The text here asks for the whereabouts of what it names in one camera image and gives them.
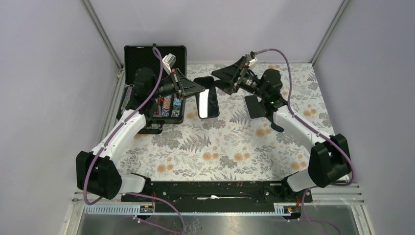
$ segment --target tabletop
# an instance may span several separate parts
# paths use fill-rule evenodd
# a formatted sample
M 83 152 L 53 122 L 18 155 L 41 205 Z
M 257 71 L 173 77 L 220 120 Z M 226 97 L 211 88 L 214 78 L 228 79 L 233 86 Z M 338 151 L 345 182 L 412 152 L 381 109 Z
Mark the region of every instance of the tabletop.
M 209 76 L 221 64 L 190 64 L 187 77 Z M 291 64 L 292 107 L 321 131 L 334 133 L 311 64 Z M 258 64 L 261 77 L 273 68 L 281 73 L 282 96 L 288 96 L 288 71 L 283 64 Z M 265 118 L 250 120 L 240 89 L 227 95 L 216 89 L 220 115 L 199 119 L 194 97 L 185 104 L 184 121 L 164 125 L 159 135 L 137 134 L 128 144 L 117 168 L 137 173 L 152 181 L 255 181 L 281 180 L 307 168 L 309 153 L 289 133 L 270 129 Z

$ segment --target white wall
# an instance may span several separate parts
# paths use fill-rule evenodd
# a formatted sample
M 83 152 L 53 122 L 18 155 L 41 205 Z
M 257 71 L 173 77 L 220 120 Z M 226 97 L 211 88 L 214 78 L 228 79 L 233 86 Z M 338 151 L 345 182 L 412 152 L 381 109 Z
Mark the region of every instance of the white wall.
M 235 62 L 251 50 L 311 60 L 342 0 L 91 0 L 124 61 L 125 45 L 185 45 L 189 62 Z M 262 61 L 283 61 L 274 53 Z
M 78 0 L 2 0 L 0 234 L 58 234 L 117 69 Z
M 377 235 L 415 234 L 415 1 L 351 1 L 315 65 Z

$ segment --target black mobile phone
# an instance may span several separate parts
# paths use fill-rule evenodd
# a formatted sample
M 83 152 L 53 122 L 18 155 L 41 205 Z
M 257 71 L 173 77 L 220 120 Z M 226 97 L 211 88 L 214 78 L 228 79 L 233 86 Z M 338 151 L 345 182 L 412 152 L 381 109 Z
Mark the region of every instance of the black mobile phone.
M 219 116 L 218 97 L 216 96 L 215 80 L 213 77 L 198 77 L 194 82 L 205 88 L 204 92 L 195 94 L 197 113 L 200 119 L 216 118 Z

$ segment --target smartphone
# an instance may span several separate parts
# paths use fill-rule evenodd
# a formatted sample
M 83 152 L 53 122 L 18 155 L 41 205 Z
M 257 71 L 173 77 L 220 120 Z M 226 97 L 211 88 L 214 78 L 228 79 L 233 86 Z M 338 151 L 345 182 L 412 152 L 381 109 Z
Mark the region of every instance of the smartphone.
M 211 76 L 194 79 L 195 83 L 205 88 L 204 92 L 195 94 L 197 113 L 200 119 L 216 118 L 219 116 L 219 104 L 214 81 Z

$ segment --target black smartphone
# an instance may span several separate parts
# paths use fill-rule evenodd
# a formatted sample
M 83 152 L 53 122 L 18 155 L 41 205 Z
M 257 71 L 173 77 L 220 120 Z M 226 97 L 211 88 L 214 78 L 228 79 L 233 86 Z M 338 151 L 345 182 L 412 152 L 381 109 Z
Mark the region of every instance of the black smartphone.
M 211 76 L 194 79 L 195 83 L 205 88 L 204 92 L 195 94 L 197 113 L 200 119 L 216 118 L 219 116 L 219 104 L 214 81 Z

